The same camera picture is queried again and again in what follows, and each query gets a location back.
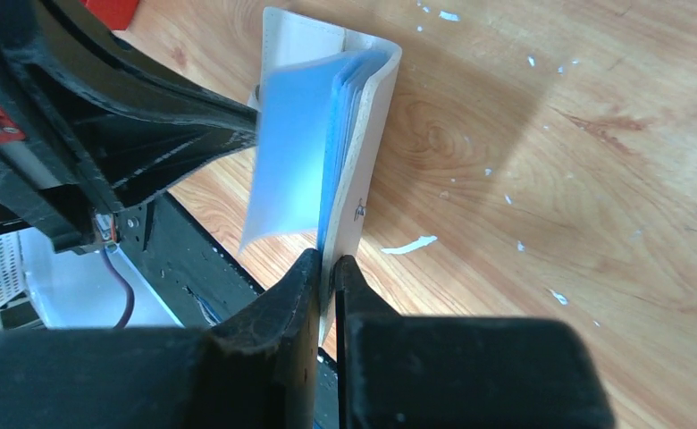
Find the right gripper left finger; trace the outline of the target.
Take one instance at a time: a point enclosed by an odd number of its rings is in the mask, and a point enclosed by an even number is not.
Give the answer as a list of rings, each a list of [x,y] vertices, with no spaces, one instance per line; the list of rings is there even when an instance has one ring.
[[[320,254],[307,249],[269,290],[211,329],[211,427],[312,426],[320,280]]]

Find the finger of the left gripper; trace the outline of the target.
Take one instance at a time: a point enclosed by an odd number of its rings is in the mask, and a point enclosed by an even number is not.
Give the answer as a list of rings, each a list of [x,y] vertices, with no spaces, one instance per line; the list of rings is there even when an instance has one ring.
[[[0,1],[0,104],[56,179],[118,212],[256,143],[256,111],[118,39],[77,1]]]

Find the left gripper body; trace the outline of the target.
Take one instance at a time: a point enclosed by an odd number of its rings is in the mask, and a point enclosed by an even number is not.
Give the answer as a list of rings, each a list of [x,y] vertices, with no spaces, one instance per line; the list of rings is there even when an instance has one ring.
[[[124,209],[122,59],[86,1],[0,1],[0,232],[105,239],[98,216]]]

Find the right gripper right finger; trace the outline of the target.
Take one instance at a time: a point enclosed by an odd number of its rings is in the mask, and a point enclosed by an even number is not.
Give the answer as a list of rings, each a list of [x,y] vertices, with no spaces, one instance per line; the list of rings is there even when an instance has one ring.
[[[366,319],[396,318],[399,312],[368,284],[357,259],[343,256],[332,268],[337,327],[337,374],[341,428],[372,428],[369,407],[364,403],[364,366],[352,368],[352,330]]]

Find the beige card holder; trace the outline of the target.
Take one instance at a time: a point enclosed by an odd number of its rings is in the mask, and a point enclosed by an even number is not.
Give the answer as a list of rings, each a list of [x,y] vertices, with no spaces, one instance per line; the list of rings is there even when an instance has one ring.
[[[314,231],[323,276],[357,253],[401,58],[388,39],[264,9],[242,246]]]

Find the red object under arm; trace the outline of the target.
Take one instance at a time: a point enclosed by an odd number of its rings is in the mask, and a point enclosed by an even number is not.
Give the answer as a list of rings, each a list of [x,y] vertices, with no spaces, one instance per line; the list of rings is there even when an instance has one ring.
[[[139,7],[139,0],[81,0],[110,30],[126,30]]]

